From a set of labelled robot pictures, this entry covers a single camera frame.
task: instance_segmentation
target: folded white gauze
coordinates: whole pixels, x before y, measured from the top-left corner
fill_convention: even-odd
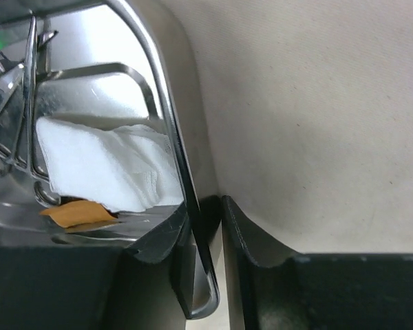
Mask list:
[[[145,125],[102,131],[42,117],[36,134],[54,193],[112,212],[182,203],[169,139]]]

